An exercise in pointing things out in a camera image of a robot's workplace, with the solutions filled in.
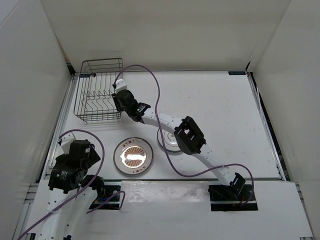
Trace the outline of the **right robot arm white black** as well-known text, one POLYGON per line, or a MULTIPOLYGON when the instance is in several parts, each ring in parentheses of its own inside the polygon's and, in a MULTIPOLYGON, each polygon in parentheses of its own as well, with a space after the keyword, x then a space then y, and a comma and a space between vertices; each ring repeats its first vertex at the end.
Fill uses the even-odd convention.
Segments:
POLYGON ((192 117, 178 118, 160 113, 156 108, 138 102, 127 89, 113 93, 112 98, 116 109, 125 112, 133 121, 158 127, 162 141, 163 131, 173 134, 184 154, 198 159, 217 177, 228 199, 236 200, 242 195, 245 179, 213 153, 192 117))

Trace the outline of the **metal wire dish rack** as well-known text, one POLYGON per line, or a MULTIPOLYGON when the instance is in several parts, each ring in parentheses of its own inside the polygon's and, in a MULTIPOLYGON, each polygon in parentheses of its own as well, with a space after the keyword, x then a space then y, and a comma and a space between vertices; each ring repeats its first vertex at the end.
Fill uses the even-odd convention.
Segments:
POLYGON ((120 57, 83 61, 76 85, 74 115, 85 123, 120 120, 122 113, 113 100, 113 83, 122 70, 120 57))

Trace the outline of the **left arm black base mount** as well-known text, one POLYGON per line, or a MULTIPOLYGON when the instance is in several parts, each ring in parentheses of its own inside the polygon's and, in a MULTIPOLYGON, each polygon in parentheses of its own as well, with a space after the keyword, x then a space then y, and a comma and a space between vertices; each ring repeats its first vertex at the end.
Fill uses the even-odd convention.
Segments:
MULTIPOLYGON (((121 182, 105 182, 104 183, 104 195, 94 202, 89 207, 92 210, 102 204, 111 195, 119 192, 121 190, 121 182)), ((118 210, 120 207, 121 195, 117 194, 110 201, 101 206, 98 210, 118 210)))

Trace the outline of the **white plate orange pattern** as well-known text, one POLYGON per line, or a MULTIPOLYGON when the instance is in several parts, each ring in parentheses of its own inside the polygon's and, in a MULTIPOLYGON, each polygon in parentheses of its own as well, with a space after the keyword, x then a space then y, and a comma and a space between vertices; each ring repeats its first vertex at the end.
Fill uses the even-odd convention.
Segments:
POLYGON ((129 137, 121 141, 113 152, 116 169, 126 176, 138 176, 148 171, 154 160, 154 151, 148 141, 129 137))

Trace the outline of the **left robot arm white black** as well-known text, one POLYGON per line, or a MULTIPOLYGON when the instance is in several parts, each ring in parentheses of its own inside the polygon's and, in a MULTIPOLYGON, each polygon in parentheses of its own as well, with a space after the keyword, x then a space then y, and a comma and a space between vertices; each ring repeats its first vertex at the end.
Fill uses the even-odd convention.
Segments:
POLYGON ((95 146, 88 140, 73 140, 63 146, 56 158, 48 183, 47 212, 39 239, 74 240, 94 200, 105 194, 102 177, 88 175, 88 169, 100 161, 95 146))

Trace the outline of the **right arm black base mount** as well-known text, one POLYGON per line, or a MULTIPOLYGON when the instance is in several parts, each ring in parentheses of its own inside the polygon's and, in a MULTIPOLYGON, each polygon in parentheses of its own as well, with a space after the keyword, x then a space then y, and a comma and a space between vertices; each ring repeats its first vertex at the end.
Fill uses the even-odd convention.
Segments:
POLYGON ((239 194, 234 194, 225 185, 209 185, 207 191, 212 212, 258 211, 251 184, 245 184, 239 194))

